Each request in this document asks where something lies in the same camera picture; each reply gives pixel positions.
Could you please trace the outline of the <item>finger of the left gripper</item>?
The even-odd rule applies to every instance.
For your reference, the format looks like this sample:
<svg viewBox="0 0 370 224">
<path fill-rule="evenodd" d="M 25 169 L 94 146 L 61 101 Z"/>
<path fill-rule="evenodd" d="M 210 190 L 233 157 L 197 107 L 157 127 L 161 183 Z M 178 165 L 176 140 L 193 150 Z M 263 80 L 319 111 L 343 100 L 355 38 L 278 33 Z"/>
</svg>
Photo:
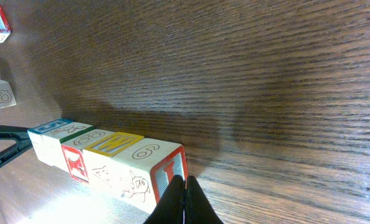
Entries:
<svg viewBox="0 0 370 224">
<path fill-rule="evenodd" d="M 24 127 L 0 125 L 0 141 L 15 141 L 15 144 L 0 152 L 0 168 L 32 147 L 27 130 Z"/>
</svg>

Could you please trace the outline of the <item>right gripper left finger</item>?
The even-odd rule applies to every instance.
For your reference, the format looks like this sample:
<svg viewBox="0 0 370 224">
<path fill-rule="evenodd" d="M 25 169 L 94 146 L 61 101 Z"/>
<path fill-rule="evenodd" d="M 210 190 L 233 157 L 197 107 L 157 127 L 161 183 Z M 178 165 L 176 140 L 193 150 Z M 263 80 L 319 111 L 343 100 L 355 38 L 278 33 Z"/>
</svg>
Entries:
<svg viewBox="0 0 370 224">
<path fill-rule="evenodd" d="M 144 224 L 183 224 L 184 190 L 183 178 L 175 175 Z"/>
</svg>

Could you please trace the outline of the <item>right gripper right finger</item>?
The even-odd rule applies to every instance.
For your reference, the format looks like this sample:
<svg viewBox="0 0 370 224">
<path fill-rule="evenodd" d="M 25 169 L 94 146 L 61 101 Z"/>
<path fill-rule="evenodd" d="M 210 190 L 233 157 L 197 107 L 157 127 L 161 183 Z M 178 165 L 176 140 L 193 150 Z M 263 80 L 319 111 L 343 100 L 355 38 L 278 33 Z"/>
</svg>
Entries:
<svg viewBox="0 0 370 224">
<path fill-rule="evenodd" d="M 186 181 L 185 224 L 223 224 L 194 176 Z"/>
</svg>

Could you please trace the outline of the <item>wooden block yellow side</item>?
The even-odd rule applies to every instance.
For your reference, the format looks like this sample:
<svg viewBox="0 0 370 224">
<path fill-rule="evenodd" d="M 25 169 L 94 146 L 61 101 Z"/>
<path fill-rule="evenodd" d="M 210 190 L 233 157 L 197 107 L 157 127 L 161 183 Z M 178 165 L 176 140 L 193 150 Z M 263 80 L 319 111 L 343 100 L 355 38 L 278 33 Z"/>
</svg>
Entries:
<svg viewBox="0 0 370 224">
<path fill-rule="evenodd" d="M 41 162 L 53 166 L 54 161 L 54 154 L 49 150 L 49 147 L 46 145 L 42 135 L 69 123 L 72 123 L 72 121 L 67 119 L 56 119 L 27 130 L 32 146 L 36 152 L 36 156 Z"/>
</svg>

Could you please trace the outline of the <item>plain wooden picture block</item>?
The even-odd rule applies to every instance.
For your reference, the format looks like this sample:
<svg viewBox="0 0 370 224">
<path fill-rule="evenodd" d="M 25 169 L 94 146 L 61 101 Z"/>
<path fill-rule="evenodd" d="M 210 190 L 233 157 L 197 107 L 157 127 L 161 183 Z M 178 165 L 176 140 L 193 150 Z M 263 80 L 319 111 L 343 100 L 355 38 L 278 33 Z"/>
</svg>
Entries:
<svg viewBox="0 0 370 224">
<path fill-rule="evenodd" d="M 184 146 L 144 138 L 113 158 L 115 195 L 152 213 L 176 175 L 188 177 Z"/>
</svg>

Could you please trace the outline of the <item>wooden block green A side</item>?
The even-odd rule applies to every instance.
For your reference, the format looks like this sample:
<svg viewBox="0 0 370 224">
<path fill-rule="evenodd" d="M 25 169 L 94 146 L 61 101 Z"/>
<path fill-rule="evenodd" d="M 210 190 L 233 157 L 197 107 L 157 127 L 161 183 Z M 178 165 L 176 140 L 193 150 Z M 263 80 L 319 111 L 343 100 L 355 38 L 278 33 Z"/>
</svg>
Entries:
<svg viewBox="0 0 370 224">
<path fill-rule="evenodd" d="M 144 136 L 115 132 L 86 148 L 90 165 L 90 186 L 97 190 L 112 192 L 116 185 L 117 155 L 133 146 Z"/>
</svg>

